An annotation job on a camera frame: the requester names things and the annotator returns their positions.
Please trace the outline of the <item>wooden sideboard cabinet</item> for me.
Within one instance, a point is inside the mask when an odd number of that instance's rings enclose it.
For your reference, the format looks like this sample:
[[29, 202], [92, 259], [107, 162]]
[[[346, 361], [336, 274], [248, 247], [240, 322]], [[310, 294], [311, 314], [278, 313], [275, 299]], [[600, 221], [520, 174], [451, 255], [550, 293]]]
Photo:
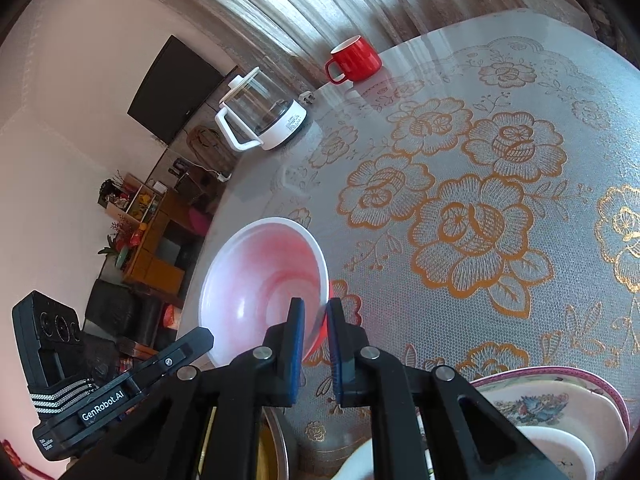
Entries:
[[99, 254], [129, 287], [178, 297], [200, 243], [212, 223], [212, 198], [197, 186], [190, 196], [161, 183], [152, 186], [133, 174], [110, 179], [99, 204], [113, 233]]

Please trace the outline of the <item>red mug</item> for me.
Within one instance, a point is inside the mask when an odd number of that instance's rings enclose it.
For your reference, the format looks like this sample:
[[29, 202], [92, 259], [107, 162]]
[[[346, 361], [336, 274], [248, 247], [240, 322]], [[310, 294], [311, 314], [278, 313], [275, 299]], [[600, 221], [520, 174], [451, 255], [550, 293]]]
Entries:
[[382, 60], [363, 36], [353, 36], [334, 47], [324, 70], [331, 84], [359, 82], [376, 74]]

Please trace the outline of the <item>black wall television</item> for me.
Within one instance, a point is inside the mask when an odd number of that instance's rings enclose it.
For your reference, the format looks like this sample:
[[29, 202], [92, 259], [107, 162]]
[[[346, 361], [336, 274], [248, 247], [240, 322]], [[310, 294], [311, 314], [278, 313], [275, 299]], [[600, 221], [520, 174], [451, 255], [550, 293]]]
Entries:
[[170, 36], [143, 78], [128, 115], [170, 145], [223, 81], [213, 65]]

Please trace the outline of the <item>red plastic bowl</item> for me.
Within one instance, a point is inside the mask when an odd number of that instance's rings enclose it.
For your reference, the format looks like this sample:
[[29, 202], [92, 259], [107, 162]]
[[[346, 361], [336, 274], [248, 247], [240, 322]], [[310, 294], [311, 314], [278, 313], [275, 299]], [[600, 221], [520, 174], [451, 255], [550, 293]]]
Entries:
[[198, 325], [214, 336], [209, 361], [224, 366], [257, 347], [270, 326], [286, 320], [292, 298], [305, 305], [308, 358], [326, 336], [330, 292], [326, 258], [306, 228], [282, 217], [244, 226], [217, 252], [201, 288]]

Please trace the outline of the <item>stainless steel bowl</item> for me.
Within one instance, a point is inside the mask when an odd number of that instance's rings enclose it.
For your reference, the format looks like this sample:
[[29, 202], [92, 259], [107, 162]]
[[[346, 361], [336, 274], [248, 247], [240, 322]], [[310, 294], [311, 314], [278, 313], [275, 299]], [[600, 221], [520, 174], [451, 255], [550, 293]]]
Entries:
[[279, 463], [278, 479], [296, 479], [298, 474], [298, 444], [282, 408], [264, 408], [271, 427]]

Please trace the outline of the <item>large purple floral plate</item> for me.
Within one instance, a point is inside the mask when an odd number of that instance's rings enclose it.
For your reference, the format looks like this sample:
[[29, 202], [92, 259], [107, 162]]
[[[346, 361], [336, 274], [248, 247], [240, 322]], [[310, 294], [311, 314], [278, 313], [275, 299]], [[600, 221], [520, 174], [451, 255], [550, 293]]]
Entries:
[[588, 372], [588, 370], [556, 365], [529, 366], [474, 379], [471, 384], [476, 388], [480, 388], [500, 384], [500, 382], [513, 382], [519, 379], [559, 380], [560, 382], [569, 382], [570, 384], [586, 388], [593, 393], [605, 396], [616, 406], [616, 410], [618, 414], [620, 414], [620, 418], [627, 431], [627, 436], [631, 438], [634, 435], [628, 406], [623, 396], [610, 382], [597, 374]]

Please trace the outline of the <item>white plate red characters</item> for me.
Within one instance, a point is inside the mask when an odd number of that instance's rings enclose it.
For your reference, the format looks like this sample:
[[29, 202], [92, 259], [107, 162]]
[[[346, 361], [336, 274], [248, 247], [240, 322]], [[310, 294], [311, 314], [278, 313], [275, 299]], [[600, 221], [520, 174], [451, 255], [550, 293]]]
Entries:
[[597, 471], [617, 462], [628, 445], [622, 415], [605, 396], [565, 382], [528, 382], [478, 391], [514, 426], [552, 427], [590, 449]]

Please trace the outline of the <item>white glass electric kettle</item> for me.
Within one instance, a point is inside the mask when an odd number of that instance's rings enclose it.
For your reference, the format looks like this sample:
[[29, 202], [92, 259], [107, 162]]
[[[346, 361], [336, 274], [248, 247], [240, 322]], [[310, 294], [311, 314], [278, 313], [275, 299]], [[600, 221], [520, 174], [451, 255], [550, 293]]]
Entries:
[[230, 148], [271, 151], [295, 136], [308, 113], [259, 67], [235, 76], [219, 100], [215, 122]]

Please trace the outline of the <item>yellow plastic bowl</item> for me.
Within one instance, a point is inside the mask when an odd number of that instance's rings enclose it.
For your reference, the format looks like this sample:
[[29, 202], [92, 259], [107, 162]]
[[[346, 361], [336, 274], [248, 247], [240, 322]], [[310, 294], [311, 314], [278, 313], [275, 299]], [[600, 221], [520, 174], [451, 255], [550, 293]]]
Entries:
[[[216, 409], [216, 406], [214, 406], [209, 416], [209, 421], [201, 450], [201, 457], [200, 461], [198, 462], [198, 474], [196, 475], [196, 478], [198, 479], [202, 478], [202, 469], [206, 455], [206, 448], [208, 445], [210, 433], [212, 432]], [[279, 478], [279, 463], [276, 453], [276, 445], [273, 441], [273, 435], [267, 417], [265, 414], [262, 414], [262, 420], [260, 421], [259, 427], [256, 479], [268, 480], [277, 478]]]

